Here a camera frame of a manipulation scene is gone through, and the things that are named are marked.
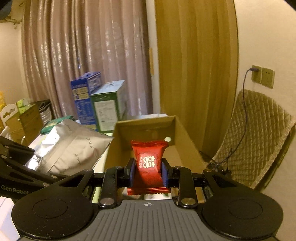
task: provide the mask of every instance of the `brown curtain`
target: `brown curtain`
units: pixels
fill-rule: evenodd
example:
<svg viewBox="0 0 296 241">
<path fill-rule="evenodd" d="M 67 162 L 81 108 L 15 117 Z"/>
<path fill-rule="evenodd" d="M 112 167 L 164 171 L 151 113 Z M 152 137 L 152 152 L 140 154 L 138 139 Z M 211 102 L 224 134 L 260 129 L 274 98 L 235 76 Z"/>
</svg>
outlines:
<svg viewBox="0 0 296 241">
<path fill-rule="evenodd" d="M 161 111 L 178 115 L 213 157 L 234 105 L 238 68 L 233 0 L 155 0 Z"/>
<path fill-rule="evenodd" d="M 56 117 L 76 114 L 70 81 L 101 71 L 126 80 L 131 115 L 152 112 L 142 0 L 27 0 L 22 51 L 29 95 L 50 99 Z"/>
</svg>

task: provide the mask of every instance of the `beige wall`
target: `beige wall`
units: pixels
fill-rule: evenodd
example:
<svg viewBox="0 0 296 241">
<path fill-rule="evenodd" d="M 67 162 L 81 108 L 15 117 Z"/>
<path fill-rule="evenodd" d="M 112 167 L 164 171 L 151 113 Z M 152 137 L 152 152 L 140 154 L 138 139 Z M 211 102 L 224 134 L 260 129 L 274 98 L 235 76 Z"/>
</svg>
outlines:
<svg viewBox="0 0 296 241">
<path fill-rule="evenodd" d="M 0 23 L 0 91 L 6 104 L 28 97 L 24 85 L 21 24 Z"/>
<path fill-rule="evenodd" d="M 274 88 L 246 80 L 246 88 L 264 93 L 296 116 L 296 11 L 284 0 L 234 0 L 239 36 L 237 93 L 252 65 L 275 71 Z M 280 203 L 284 221 L 277 237 L 296 240 L 296 139 L 263 191 Z"/>
</svg>

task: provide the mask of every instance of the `gray ribbed plate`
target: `gray ribbed plate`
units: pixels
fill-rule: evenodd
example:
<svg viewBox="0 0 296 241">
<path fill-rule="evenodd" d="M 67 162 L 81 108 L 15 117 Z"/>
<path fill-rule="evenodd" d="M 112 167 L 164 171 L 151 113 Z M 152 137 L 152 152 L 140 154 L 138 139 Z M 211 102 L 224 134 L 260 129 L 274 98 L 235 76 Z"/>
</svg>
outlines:
<svg viewBox="0 0 296 241">
<path fill-rule="evenodd" d="M 86 229 L 63 241 L 198 240 L 225 241 L 210 231 L 194 210 L 178 208 L 173 200 L 123 200 L 102 210 Z M 31 241 L 21 238 L 19 241 Z"/>
</svg>

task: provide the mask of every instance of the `cable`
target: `cable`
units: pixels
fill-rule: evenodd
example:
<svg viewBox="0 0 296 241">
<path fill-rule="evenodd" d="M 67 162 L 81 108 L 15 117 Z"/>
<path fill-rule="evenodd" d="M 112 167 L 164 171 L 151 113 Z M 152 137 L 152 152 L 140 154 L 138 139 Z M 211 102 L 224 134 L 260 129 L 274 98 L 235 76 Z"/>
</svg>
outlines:
<svg viewBox="0 0 296 241">
<path fill-rule="evenodd" d="M 248 124 L 248 114 L 247 114 L 247 107 L 246 107 L 246 102 L 245 102 L 245 98 L 244 98 L 244 84 L 246 82 L 246 77 L 247 77 L 247 74 L 248 74 L 249 71 L 258 72 L 259 69 L 258 68 L 250 68 L 250 69 L 248 69 L 246 71 L 246 74 L 244 75 L 244 82 L 243 82 L 243 85 L 242 85 L 242 98 L 243 98 L 243 101 L 244 101 L 244 113 L 245 113 L 244 133 L 243 133 L 243 135 L 242 135 L 239 143 L 237 144 L 236 148 L 234 149 L 234 151 L 232 151 L 232 148 L 231 148 L 228 156 L 225 157 L 220 163 L 217 163 L 214 170 L 216 170 L 216 168 L 218 168 L 220 165 L 222 165 L 226 161 L 227 161 L 227 170 L 228 170 L 228 159 L 233 155 L 233 153 L 235 153 L 237 151 L 237 149 L 240 146 L 240 144 L 241 144 L 244 136 L 246 135 L 246 132 L 247 132 L 247 124 Z"/>
</svg>

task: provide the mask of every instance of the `metal screw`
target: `metal screw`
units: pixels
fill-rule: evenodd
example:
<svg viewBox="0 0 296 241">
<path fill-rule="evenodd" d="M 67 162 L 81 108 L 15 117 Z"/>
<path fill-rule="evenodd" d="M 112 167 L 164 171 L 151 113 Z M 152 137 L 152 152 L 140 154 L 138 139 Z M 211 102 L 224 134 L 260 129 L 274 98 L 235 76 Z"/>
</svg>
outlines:
<svg viewBox="0 0 296 241">
<path fill-rule="evenodd" d="M 114 199 L 110 198 L 110 197 L 105 197 L 105 198 L 100 200 L 100 203 L 102 205 L 112 205 L 114 203 Z"/>
<path fill-rule="evenodd" d="M 191 197 L 185 197 L 181 200 L 181 203 L 183 203 L 186 206 L 191 206 L 191 205 L 195 204 L 196 201 Z"/>
</svg>

